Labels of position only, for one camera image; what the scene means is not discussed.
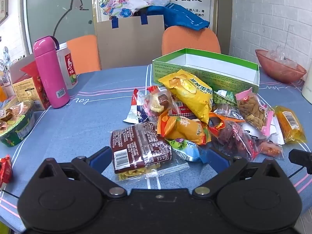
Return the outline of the red dates bag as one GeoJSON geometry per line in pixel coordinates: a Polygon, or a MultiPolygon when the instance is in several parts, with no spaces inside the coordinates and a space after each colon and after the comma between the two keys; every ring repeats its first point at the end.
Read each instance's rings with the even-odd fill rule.
{"type": "Polygon", "coordinates": [[[249,162],[260,154],[255,140],[238,123],[212,117],[208,128],[214,147],[222,153],[231,157],[240,156],[249,162]]]}

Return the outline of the light blue green packet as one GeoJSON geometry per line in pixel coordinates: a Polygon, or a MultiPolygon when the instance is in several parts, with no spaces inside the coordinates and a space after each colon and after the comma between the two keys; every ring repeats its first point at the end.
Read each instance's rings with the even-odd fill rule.
{"type": "Polygon", "coordinates": [[[167,139],[172,149],[180,156],[183,160],[188,162],[199,162],[200,152],[197,144],[188,141],[186,139],[167,139]]]}

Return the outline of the brown snack bag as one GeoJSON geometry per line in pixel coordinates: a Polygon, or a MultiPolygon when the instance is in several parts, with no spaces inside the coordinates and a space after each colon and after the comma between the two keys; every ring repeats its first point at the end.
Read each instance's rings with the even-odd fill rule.
{"type": "Polygon", "coordinates": [[[111,149],[119,181],[139,179],[172,160],[171,146],[157,134],[156,124],[150,122],[113,131],[111,149]]]}

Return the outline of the orange snack bag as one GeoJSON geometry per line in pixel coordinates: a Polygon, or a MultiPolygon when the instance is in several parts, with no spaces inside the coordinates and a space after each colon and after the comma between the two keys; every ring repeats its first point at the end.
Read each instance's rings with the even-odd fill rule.
{"type": "Polygon", "coordinates": [[[206,145],[212,140],[207,124],[199,119],[169,116],[168,112],[159,116],[157,134],[165,139],[186,139],[197,145],[206,145]]]}

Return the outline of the red white blue packet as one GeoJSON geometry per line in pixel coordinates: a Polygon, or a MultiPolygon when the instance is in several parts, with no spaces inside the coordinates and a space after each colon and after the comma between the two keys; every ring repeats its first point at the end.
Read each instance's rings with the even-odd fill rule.
{"type": "Polygon", "coordinates": [[[145,100],[149,95],[149,91],[138,90],[135,88],[133,90],[131,107],[129,113],[123,121],[129,124],[138,124],[149,121],[148,114],[146,113],[146,103],[145,100]]]}

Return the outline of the pink nut packet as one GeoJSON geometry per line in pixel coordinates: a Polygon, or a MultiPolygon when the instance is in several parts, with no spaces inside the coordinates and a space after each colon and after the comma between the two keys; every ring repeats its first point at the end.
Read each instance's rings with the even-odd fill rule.
{"type": "Polygon", "coordinates": [[[244,120],[263,135],[269,136],[274,111],[260,100],[252,88],[236,94],[235,98],[244,120]]]}

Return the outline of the green pea packet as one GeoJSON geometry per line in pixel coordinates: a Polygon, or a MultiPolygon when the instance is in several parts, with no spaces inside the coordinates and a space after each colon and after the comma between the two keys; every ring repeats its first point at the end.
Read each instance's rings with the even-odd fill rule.
{"type": "Polygon", "coordinates": [[[237,106],[237,100],[233,92],[227,90],[218,90],[213,93],[213,103],[216,104],[228,104],[231,106],[237,106]]]}

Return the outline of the yellow chip bag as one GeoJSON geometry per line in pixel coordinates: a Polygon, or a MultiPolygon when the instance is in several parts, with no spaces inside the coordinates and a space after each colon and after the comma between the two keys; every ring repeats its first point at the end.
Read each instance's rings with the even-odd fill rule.
{"type": "Polygon", "coordinates": [[[200,121],[209,123],[209,113],[213,106],[213,90],[210,86],[182,69],[158,81],[182,101],[200,121]]]}

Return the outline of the orange barcode snack packet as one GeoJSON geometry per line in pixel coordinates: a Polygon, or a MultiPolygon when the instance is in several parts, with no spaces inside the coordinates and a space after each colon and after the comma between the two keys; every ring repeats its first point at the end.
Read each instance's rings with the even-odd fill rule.
{"type": "Polygon", "coordinates": [[[296,114],[284,106],[273,107],[278,119],[285,143],[306,142],[303,126],[296,114]]]}

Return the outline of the clear cookie packet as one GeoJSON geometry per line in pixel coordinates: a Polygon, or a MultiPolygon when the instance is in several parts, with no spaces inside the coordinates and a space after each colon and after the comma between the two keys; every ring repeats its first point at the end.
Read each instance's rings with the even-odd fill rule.
{"type": "Polygon", "coordinates": [[[155,87],[144,97],[144,111],[149,118],[158,118],[166,111],[180,113],[171,92],[166,87],[155,87]]]}

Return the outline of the small red candy packet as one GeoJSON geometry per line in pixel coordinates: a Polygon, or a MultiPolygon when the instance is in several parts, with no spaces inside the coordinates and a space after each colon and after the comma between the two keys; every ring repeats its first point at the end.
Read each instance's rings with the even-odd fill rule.
{"type": "Polygon", "coordinates": [[[12,164],[10,155],[1,158],[0,162],[0,189],[1,191],[9,184],[12,177],[12,164]]]}

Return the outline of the red orange snack box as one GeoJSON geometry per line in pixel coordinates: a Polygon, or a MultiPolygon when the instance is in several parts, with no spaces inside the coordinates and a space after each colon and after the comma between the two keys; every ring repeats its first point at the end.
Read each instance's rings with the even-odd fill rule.
{"type": "Polygon", "coordinates": [[[32,100],[34,110],[47,110],[50,106],[49,99],[41,81],[36,62],[32,61],[21,68],[25,73],[13,84],[13,90],[18,101],[32,100]]]}

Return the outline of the left orange chair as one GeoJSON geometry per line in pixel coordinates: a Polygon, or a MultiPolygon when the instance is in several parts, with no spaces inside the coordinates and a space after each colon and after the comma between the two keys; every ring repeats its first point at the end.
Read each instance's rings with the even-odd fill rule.
{"type": "Polygon", "coordinates": [[[101,70],[95,35],[85,35],[69,40],[67,46],[71,52],[74,69],[78,74],[101,70]]]}

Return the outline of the orange chair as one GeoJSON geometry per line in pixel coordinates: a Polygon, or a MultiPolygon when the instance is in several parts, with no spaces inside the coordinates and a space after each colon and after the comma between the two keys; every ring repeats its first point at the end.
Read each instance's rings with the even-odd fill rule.
{"type": "Polygon", "coordinates": [[[221,53],[218,38],[209,28],[199,31],[180,26],[167,28],[162,36],[162,55],[184,48],[221,53]]]}
{"type": "Polygon", "coordinates": [[[67,46],[71,52],[74,69],[78,74],[101,70],[95,35],[85,35],[69,40],[67,46]]]}

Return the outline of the brown paper bag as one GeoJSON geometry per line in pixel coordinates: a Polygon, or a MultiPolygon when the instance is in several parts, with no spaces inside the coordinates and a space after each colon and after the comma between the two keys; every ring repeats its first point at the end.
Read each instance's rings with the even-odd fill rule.
{"type": "Polygon", "coordinates": [[[161,56],[162,15],[113,18],[96,24],[101,69],[144,66],[161,56]]]}

